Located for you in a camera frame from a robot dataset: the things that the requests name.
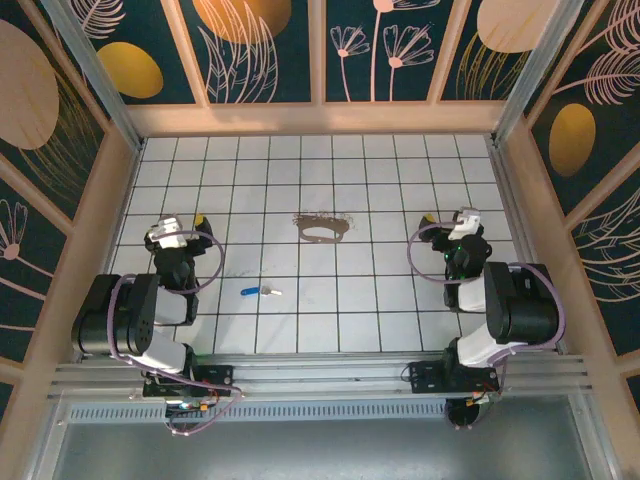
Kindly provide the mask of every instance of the vent grille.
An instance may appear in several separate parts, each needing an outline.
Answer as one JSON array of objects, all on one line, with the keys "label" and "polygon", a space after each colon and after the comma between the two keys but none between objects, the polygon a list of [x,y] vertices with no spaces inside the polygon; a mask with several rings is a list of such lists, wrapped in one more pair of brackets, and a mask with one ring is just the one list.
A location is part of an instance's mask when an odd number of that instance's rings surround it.
[{"label": "vent grille", "polygon": [[[199,422],[219,412],[191,412],[181,421]],[[256,402],[239,404],[221,422],[273,422],[309,420],[366,420],[387,418],[439,418],[444,415],[443,400],[369,400],[328,402]],[[166,421],[161,404],[85,403],[71,408],[70,423],[157,423]]]}]

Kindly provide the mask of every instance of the white tile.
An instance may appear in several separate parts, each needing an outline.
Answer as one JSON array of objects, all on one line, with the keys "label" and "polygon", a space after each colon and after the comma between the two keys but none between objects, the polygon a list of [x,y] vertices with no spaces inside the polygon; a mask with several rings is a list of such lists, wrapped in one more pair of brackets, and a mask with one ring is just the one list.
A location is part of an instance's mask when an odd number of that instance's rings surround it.
[{"label": "white tile", "polygon": [[147,231],[151,225],[155,225],[157,222],[157,215],[127,215],[118,243],[121,245],[144,245]]},{"label": "white tile", "polygon": [[249,160],[269,158],[269,137],[240,137],[238,158]]},{"label": "white tile", "polygon": [[333,244],[300,245],[300,276],[323,277],[336,274],[336,252]]},{"label": "white tile", "polygon": [[335,277],[301,277],[298,305],[301,313],[336,312]]},{"label": "white tile", "polygon": [[[201,256],[196,258],[196,262],[198,262],[201,258]],[[196,273],[200,276],[202,275],[202,273],[200,272],[200,269],[198,267],[199,264],[196,263]],[[206,278],[198,279],[201,285],[206,280]],[[209,285],[198,292],[198,314],[215,315],[216,313],[218,313],[218,302],[220,301],[220,283],[221,280],[219,278],[216,278],[213,282],[211,282]]]},{"label": "white tile", "polygon": [[420,312],[422,347],[425,351],[441,352],[451,340],[460,337],[458,315],[452,312]]},{"label": "white tile", "polygon": [[231,211],[233,213],[256,213],[264,211],[264,197],[267,187],[235,187]]},{"label": "white tile", "polygon": [[381,312],[415,311],[416,300],[413,294],[413,282],[410,276],[376,276],[378,309]]},{"label": "white tile", "polygon": [[422,350],[418,314],[381,313],[380,341],[383,352],[415,352]]},{"label": "white tile", "polygon": [[327,160],[302,160],[301,183],[333,183],[333,162]]},{"label": "white tile", "polygon": [[415,242],[411,248],[411,260],[425,275],[444,273],[444,254],[432,250],[431,244]]},{"label": "white tile", "polygon": [[162,213],[195,213],[200,187],[169,187]]},{"label": "white tile", "polygon": [[371,213],[371,238],[374,242],[406,240],[402,212]]},{"label": "white tile", "polygon": [[464,177],[468,183],[495,182],[496,176],[488,158],[462,158]]},{"label": "white tile", "polygon": [[227,243],[262,243],[263,222],[264,215],[261,213],[231,215]]},{"label": "white tile", "polygon": [[429,157],[457,157],[458,149],[453,135],[425,135]]},{"label": "white tile", "polygon": [[300,210],[303,212],[333,211],[332,185],[302,185],[300,187]]},{"label": "white tile", "polygon": [[459,313],[460,330],[462,335],[466,336],[475,332],[479,327],[487,323],[487,315],[485,313]]},{"label": "white tile", "polygon": [[233,185],[235,169],[235,160],[204,162],[202,185]]},{"label": "white tile", "polygon": [[111,273],[147,273],[151,254],[142,245],[118,247]]},{"label": "white tile", "polygon": [[398,157],[426,157],[423,135],[394,135],[396,155]]},{"label": "white tile", "polygon": [[518,254],[516,248],[513,246],[513,242],[489,242],[492,248],[489,262],[517,262]]},{"label": "white tile", "polygon": [[467,185],[471,206],[478,210],[502,210],[502,199],[495,183],[470,183]]},{"label": "white tile", "polygon": [[226,258],[224,261],[224,276],[259,276],[261,251],[261,245],[227,245]]},{"label": "white tile", "polygon": [[331,137],[305,135],[302,137],[302,158],[331,158]]},{"label": "white tile", "polygon": [[209,137],[207,160],[235,160],[238,137]]},{"label": "white tile", "polygon": [[335,158],[364,158],[362,135],[334,135],[333,156]]},{"label": "white tile", "polygon": [[366,185],[336,185],[336,212],[366,212],[369,210]]},{"label": "white tile", "polygon": [[372,212],[402,210],[400,185],[368,185],[367,189]]},{"label": "white tile", "polygon": [[350,217],[349,230],[342,237],[342,243],[347,242],[370,242],[371,229],[369,226],[368,213],[348,213]]},{"label": "white tile", "polygon": [[458,210],[469,206],[469,195],[464,184],[436,183],[436,198],[439,210]]},{"label": "white tile", "polygon": [[364,156],[366,158],[395,158],[393,135],[365,135]]},{"label": "white tile", "polygon": [[298,275],[298,245],[265,245],[262,251],[262,275],[265,277]]},{"label": "white tile", "polygon": [[[444,275],[431,275],[434,278],[444,280]],[[418,300],[418,310],[444,310],[449,308],[444,304],[444,285],[429,282],[424,278],[414,276],[416,282],[416,298]]]},{"label": "white tile", "polygon": [[196,276],[203,278],[203,280],[213,276],[218,268],[220,268],[220,250],[216,246],[208,248],[204,255],[196,258]]},{"label": "white tile", "polygon": [[431,183],[431,170],[427,158],[399,158],[402,183]]},{"label": "white tile", "polygon": [[253,353],[256,340],[256,315],[220,315],[215,353]]},{"label": "white tile", "polygon": [[429,212],[437,210],[436,197],[433,193],[433,185],[425,184],[403,184],[402,203],[405,210],[418,212]]},{"label": "white tile", "polygon": [[202,187],[198,198],[198,212],[229,213],[231,187]]},{"label": "white tile", "polygon": [[200,185],[204,162],[174,163],[169,177],[169,185]]},{"label": "white tile", "polygon": [[136,187],[166,187],[171,165],[171,162],[141,163]]},{"label": "white tile", "polygon": [[300,185],[300,160],[270,160],[269,185]]},{"label": "white tile", "polygon": [[480,223],[486,240],[511,240],[509,223],[504,212],[482,212]]},{"label": "white tile", "polygon": [[338,310],[375,312],[376,288],[373,277],[338,277]]},{"label": "white tile", "polygon": [[268,160],[243,160],[236,163],[235,185],[266,185]]},{"label": "white tile", "polygon": [[157,213],[162,212],[164,202],[164,187],[134,188],[131,203],[127,213]]},{"label": "white tile", "polygon": [[487,142],[482,135],[456,135],[461,157],[488,157]]},{"label": "white tile", "polygon": [[211,355],[216,323],[215,315],[198,315],[193,325],[176,328],[175,341],[190,345],[196,355]]},{"label": "white tile", "polygon": [[263,295],[258,302],[260,313],[296,313],[298,311],[298,279],[262,277],[261,287],[282,292],[282,295]]},{"label": "white tile", "polygon": [[366,183],[364,160],[359,158],[336,158],[333,160],[335,183]]},{"label": "white tile", "polygon": [[374,243],[373,259],[376,275],[400,275],[411,273],[407,262],[407,243]]},{"label": "white tile", "polygon": [[299,210],[299,201],[300,187],[279,185],[267,187],[267,212],[296,213]]},{"label": "white tile", "polygon": [[177,138],[149,138],[143,160],[173,160]]},{"label": "white tile", "polygon": [[395,158],[367,158],[368,183],[398,183],[398,165]]},{"label": "white tile", "polygon": [[222,279],[222,293],[220,294],[220,313],[257,313],[258,295],[242,296],[240,292],[245,288],[258,287],[257,278],[224,278]]},{"label": "white tile", "polygon": [[338,351],[338,316],[316,313],[298,317],[298,351],[300,353]]},{"label": "white tile", "polygon": [[269,158],[300,158],[300,137],[271,137]]},{"label": "white tile", "polygon": [[295,353],[296,315],[259,315],[256,353]]},{"label": "white tile", "polygon": [[265,216],[264,243],[291,243],[298,241],[298,227],[291,213],[268,213]]},{"label": "white tile", "polygon": [[464,183],[458,158],[429,158],[433,183]]},{"label": "white tile", "polygon": [[341,352],[380,351],[377,313],[341,313],[338,323]]},{"label": "white tile", "polygon": [[178,139],[175,160],[204,160],[207,137],[183,137]]},{"label": "white tile", "polygon": [[338,275],[373,275],[371,244],[339,243],[336,249]]},{"label": "white tile", "polygon": [[422,212],[420,211],[405,212],[404,218],[407,221],[407,240],[411,238],[411,235],[413,235],[418,231],[418,229],[420,228],[420,222],[422,221],[422,217],[427,213],[430,213],[431,215],[433,215],[433,218],[435,218],[436,221],[440,219],[440,217],[438,216],[438,212],[436,212],[435,210],[422,211]]}]

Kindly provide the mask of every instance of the yellow oval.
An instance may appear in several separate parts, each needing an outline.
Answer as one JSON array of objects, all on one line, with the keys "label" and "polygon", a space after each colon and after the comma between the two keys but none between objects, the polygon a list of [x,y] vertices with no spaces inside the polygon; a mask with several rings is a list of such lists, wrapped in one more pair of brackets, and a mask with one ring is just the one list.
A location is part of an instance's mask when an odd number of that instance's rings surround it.
[{"label": "yellow oval", "polygon": [[565,106],[551,126],[551,166],[563,177],[575,175],[589,158],[595,139],[596,122],[591,111],[578,103]]},{"label": "yellow oval", "polygon": [[202,21],[218,37],[233,43],[258,43],[259,34],[250,35],[245,3],[256,23],[262,18],[273,37],[285,29],[291,18],[291,0],[193,0]]},{"label": "yellow oval", "polygon": [[150,98],[162,90],[162,71],[140,47],[113,42],[98,50],[98,58],[120,93],[133,98]]}]

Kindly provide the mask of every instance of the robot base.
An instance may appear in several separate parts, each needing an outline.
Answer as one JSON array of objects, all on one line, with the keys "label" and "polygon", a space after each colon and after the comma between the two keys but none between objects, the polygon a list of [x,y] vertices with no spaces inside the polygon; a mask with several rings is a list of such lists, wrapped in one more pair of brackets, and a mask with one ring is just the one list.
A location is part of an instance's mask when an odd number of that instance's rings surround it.
[{"label": "robot base", "polygon": [[458,360],[454,339],[436,361],[412,362],[409,379],[412,393],[470,393],[500,388],[495,368],[472,368]]}]

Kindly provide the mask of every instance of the gray floor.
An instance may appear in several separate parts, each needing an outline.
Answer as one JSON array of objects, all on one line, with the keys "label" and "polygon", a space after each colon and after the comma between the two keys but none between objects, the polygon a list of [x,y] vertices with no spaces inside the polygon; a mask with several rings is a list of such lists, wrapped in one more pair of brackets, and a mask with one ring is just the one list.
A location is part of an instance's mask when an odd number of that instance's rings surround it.
[{"label": "gray floor", "polygon": [[58,480],[582,480],[566,399],[506,399],[471,431],[444,420],[69,427]]}]

